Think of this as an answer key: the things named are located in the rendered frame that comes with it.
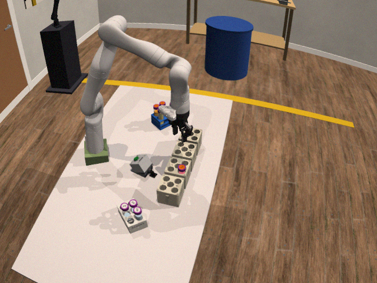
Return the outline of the blue tube rack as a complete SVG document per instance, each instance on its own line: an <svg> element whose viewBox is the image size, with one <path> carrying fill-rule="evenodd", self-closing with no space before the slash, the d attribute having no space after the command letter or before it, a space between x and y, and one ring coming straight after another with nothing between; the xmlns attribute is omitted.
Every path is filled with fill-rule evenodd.
<svg viewBox="0 0 377 283"><path fill-rule="evenodd" d="M161 125L160 123L164 121L164 123ZM171 124L169 124L168 122L168 118L166 118L164 116L164 119L163 120L159 120L158 119L158 116L155 116L154 113L151 114L151 122L159 129L159 130L162 130L168 126L170 126Z"/></svg>

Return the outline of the conical tube with pink liquid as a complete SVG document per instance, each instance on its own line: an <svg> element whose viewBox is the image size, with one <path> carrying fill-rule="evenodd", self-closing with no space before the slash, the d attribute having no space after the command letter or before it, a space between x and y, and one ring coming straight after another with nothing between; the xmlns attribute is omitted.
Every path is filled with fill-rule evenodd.
<svg viewBox="0 0 377 283"><path fill-rule="evenodd" d="M179 174L184 174L186 172L186 166L184 164L180 164L178 166L178 172Z"/></svg>

